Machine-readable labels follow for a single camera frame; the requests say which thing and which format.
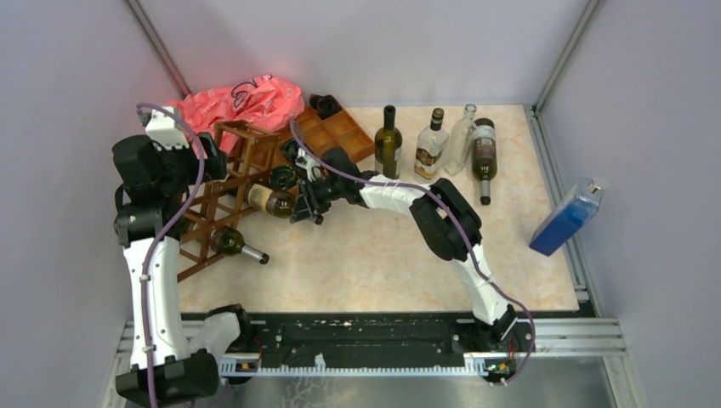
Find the green wine bottle black neck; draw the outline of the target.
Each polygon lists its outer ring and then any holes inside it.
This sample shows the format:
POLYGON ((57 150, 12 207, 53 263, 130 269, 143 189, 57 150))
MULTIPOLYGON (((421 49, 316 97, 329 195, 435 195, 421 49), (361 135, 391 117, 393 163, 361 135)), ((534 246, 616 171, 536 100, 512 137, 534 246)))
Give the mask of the green wine bottle black neck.
POLYGON ((402 134, 395 126, 396 108, 386 105, 383 108, 383 125, 376 131, 375 142, 375 171, 389 179, 400 176, 400 155, 402 149, 402 134))

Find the clear liquor bottle brown label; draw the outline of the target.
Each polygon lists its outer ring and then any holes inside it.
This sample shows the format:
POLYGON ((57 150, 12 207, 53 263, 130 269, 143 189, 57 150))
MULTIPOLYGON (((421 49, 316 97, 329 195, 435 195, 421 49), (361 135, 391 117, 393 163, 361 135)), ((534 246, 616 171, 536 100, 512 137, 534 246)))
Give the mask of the clear liquor bottle brown label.
POLYGON ((414 160, 415 174, 426 180, 434 178, 440 168, 440 160, 446 148, 449 133, 443 128, 445 111, 433 109, 429 125, 417 136, 414 160))

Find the green wine bottle silver foil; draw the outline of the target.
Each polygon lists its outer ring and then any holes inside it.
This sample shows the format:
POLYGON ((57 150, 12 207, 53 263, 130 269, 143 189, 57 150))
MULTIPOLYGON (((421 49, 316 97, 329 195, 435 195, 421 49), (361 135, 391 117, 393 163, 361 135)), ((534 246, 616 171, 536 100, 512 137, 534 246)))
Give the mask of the green wine bottle silver foil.
POLYGON ((253 183, 246 187, 244 202, 263 213, 283 219, 292 216, 297 203, 291 193, 262 183, 253 183))

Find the green wine bottle silver neck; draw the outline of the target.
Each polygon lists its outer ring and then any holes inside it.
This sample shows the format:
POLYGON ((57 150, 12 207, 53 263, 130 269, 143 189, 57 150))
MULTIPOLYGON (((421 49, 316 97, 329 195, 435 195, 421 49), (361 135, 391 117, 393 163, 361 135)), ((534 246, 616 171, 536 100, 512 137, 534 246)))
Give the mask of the green wine bottle silver neck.
POLYGON ((270 260, 267 253, 249 246, 241 232, 229 226, 216 229, 211 234, 209 246, 214 252, 224 256, 242 255, 260 264, 267 264, 270 260))

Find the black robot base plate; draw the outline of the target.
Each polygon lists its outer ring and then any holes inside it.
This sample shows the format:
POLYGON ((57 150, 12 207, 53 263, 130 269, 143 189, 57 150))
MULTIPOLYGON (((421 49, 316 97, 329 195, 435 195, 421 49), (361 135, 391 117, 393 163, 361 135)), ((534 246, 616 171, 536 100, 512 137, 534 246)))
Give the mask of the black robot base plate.
POLYGON ((263 368, 305 368, 322 356, 332 369, 459 367, 464 354, 525 352, 531 328, 503 340, 469 312, 251 313, 229 348, 259 353, 263 368))

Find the clear glass bottle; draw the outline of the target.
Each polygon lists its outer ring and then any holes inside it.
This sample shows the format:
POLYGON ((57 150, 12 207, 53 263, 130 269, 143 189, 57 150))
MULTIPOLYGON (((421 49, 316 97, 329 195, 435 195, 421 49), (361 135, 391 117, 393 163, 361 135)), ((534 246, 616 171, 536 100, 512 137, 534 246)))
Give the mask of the clear glass bottle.
POLYGON ((449 141, 446 146, 447 158, 443 167, 448 175, 456 175, 465 167, 476 112, 476 105, 466 104, 462 117, 456 121, 451 129, 449 141))

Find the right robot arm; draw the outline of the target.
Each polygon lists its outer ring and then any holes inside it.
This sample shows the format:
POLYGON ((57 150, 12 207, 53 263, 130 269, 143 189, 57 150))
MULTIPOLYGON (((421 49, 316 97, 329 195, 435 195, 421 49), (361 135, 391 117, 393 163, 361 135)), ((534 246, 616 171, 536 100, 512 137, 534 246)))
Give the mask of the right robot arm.
POLYGON ((482 345, 500 350, 509 343, 517 321, 514 308, 491 278, 480 217, 450 180, 414 184, 362 172, 341 147, 326 151, 320 160, 294 141, 287 142, 281 152, 298 172, 293 222, 311 219, 321 224, 323 213, 338 200, 412 218, 429 250, 453 263, 480 323, 482 345))

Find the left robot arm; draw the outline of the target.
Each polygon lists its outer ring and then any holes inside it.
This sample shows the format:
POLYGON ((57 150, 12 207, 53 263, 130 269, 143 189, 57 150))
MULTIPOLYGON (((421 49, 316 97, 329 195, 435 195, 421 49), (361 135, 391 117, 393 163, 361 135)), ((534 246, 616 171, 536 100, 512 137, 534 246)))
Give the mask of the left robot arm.
POLYGON ((142 407, 167 407, 214 395, 219 361, 231 348, 253 345, 255 330, 231 305, 209 315, 193 337, 185 335, 179 307, 179 230, 204 167, 183 134, 126 137, 112 147, 122 183, 115 192, 113 228, 122 247, 133 299, 130 369, 115 378, 116 391, 142 407))

